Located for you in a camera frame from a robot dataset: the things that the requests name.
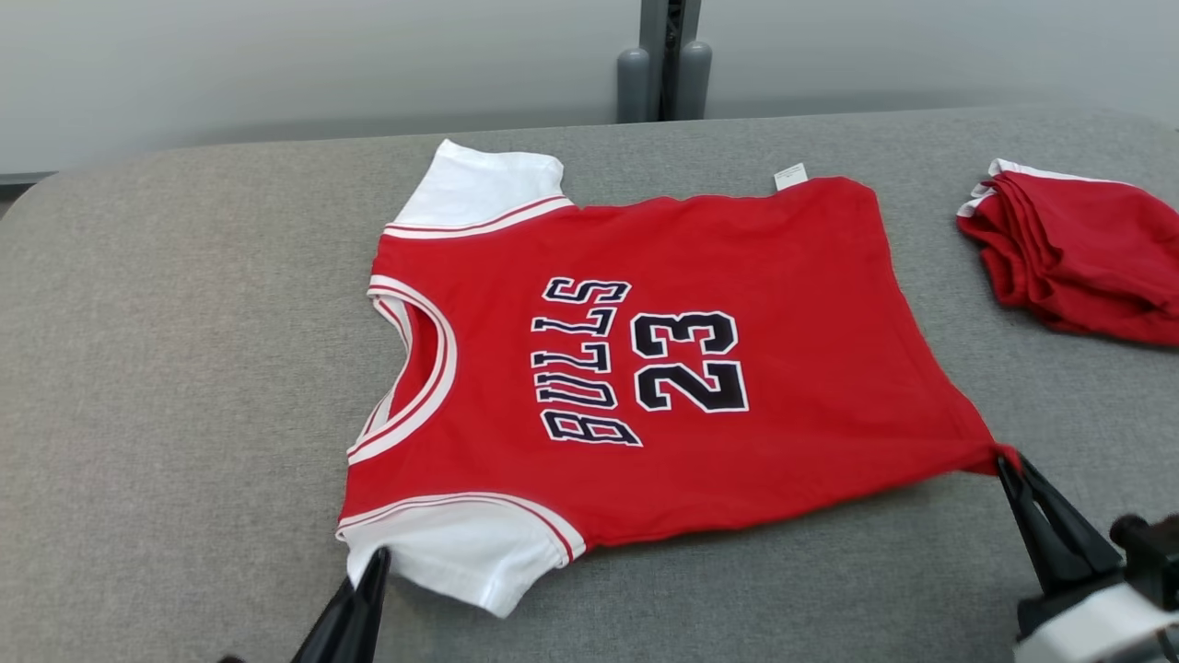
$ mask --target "basketball jersey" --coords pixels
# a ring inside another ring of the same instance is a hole
[[[995,297],[1046,326],[1179,347],[1179,212],[1124,182],[1006,159],[959,210]]]
[[[444,142],[369,297],[408,361],[348,451],[338,538],[506,616],[599,545],[791,518],[996,445],[926,346],[874,193],[579,209],[553,157]]]

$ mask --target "gray fabric surface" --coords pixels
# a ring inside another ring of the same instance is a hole
[[[995,434],[1099,526],[1179,507],[1179,354],[1000,310],[953,216],[1002,156],[1179,203],[1179,136],[1015,109],[457,134],[579,204],[874,188],[897,276]],[[0,661],[288,661],[343,577],[344,448],[403,352],[364,297],[439,137],[223,146],[55,176],[0,222]],[[1009,659],[1036,591],[997,481],[592,553],[499,621],[402,580],[381,661]]]

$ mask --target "folded clothing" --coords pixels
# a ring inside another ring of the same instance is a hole
[[[957,224],[999,302],[1048,327],[1179,346],[1179,214],[1122,182],[1003,159]]]

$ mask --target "white wall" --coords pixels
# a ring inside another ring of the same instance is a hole
[[[639,0],[8,0],[0,173],[219,142],[607,123]]]
[[[1071,100],[1179,127],[1175,0],[704,0],[706,117]]]

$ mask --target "red stripe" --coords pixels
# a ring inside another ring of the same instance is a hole
[[[528,513],[533,514],[534,517],[536,517],[541,523],[544,523],[549,529],[549,531],[553,532],[553,534],[556,536],[556,539],[559,541],[561,541],[561,546],[565,547],[565,558],[567,560],[569,560],[569,562],[573,562],[573,546],[571,546],[569,541],[565,539],[565,536],[561,534],[561,531],[558,530],[555,525],[553,525],[552,523],[549,523],[547,518],[545,518],[544,516],[541,516],[536,511],[534,511],[532,508],[528,508],[527,506],[525,506],[522,504],[518,504],[518,503],[514,503],[514,501],[512,501],[509,499],[499,498],[499,497],[492,497],[492,495],[432,498],[432,499],[428,499],[427,501],[411,501],[413,499],[422,499],[422,498],[410,498],[410,500],[402,501],[397,506],[390,508],[389,511],[383,511],[381,513],[376,513],[376,514],[370,516],[370,517],[368,517],[368,518],[365,518],[363,520],[357,520],[356,523],[349,523],[348,525],[344,525],[344,526],[340,527],[338,531],[349,530],[351,527],[355,527],[357,525],[363,525],[365,523],[373,523],[374,520],[380,520],[380,519],[382,519],[382,518],[384,518],[387,516],[390,516],[390,514],[393,514],[395,512],[409,511],[410,508],[421,508],[421,507],[426,507],[426,506],[444,506],[447,504],[462,504],[462,503],[482,503],[482,504],[487,504],[489,501],[490,503],[501,503],[501,504],[507,504],[509,506],[520,507],[520,508],[527,511]]]
[[[381,409],[382,402],[384,402],[384,399],[381,399],[381,402],[376,403],[376,407],[373,408],[373,414],[369,415],[369,421],[364,425],[365,435],[368,435],[368,432],[373,429],[373,420],[376,419],[376,411]]]
[[[533,209],[533,208],[535,208],[538,205],[544,205],[545,203],[552,203],[553,201],[560,201],[565,196],[553,196],[551,198],[545,198],[542,201],[536,201],[535,203],[528,203],[527,205],[525,205],[522,208],[516,208],[516,209],[514,209],[514,210],[512,210],[509,212],[500,215],[500,216],[493,218],[492,221],[485,221],[483,223],[476,223],[475,225],[460,225],[460,227],[456,227],[456,228],[443,228],[443,227],[439,227],[439,228],[434,228],[434,227],[429,227],[429,228],[415,228],[415,227],[404,227],[404,225],[397,225],[396,223],[390,223],[390,224],[386,225],[386,228],[391,229],[391,230],[404,230],[407,232],[413,232],[415,230],[420,230],[420,231],[423,231],[423,232],[462,232],[465,230],[475,230],[476,228],[486,228],[488,225],[496,224],[496,223],[506,219],[509,216],[514,216],[514,215],[518,215],[520,212],[526,212],[526,211],[528,211],[528,210],[531,210],[531,209]]]
[[[402,293],[402,291],[397,290],[396,288],[390,288],[388,285],[369,285],[369,289],[370,290],[388,290],[390,293],[394,293],[395,295],[399,295],[401,298],[406,300],[407,302],[417,306],[422,310],[426,310],[424,307],[422,307],[419,302],[415,302],[414,298],[410,295],[408,295],[406,293]],[[441,324],[439,324],[439,321],[434,321],[434,323],[435,323],[436,327],[439,327],[439,348],[440,348],[440,353],[441,353],[440,366],[442,366],[443,369],[444,369],[444,367],[446,367],[446,360],[447,360],[447,356],[449,355],[449,344],[446,342],[446,334],[442,332]],[[375,442],[376,440],[380,440],[380,439],[384,438],[386,435],[388,435],[389,433],[394,432],[395,429],[397,429],[397,426],[399,426],[399,424],[401,421],[404,421],[406,419],[408,419],[409,416],[411,416],[415,412],[417,412],[419,409],[421,409],[422,406],[426,405],[426,401],[428,401],[430,399],[430,395],[435,390],[437,390],[439,382],[441,382],[441,374],[436,375],[436,376],[432,375],[432,378],[435,378],[434,381],[426,386],[426,394],[422,396],[422,400],[417,401],[417,405],[414,406],[413,409],[400,412],[400,413],[397,413],[396,416],[390,418],[389,421],[393,421],[393,424],[390,425],[390,424],[387,422],[386,426],[388,426],[388,428],[386,428],[384,431],[381,431],[380,433],[377,433],[376,435],[373,435],[371,438],[367,438],[365,440],[361,441],[361,444],[357,445],[356,448],[354,448],[353,451],[348,452],[348,457],[351,458],[353,455],[360,453],[360,451],[362,448],[367,447],[369,444]]]
[[[393,326],[397,328],[397,332],[401,332],[401,339],[408,343],[409,339],[406,335],[406,327],[401,323],[401,317],[399,317],[397,314],[394,313],[391,308],[389,308],[389,304],[382,302],[381,300],[377,300],[376,303],[378,307],[383,308],[389,313],[389,320],[393,322]]]

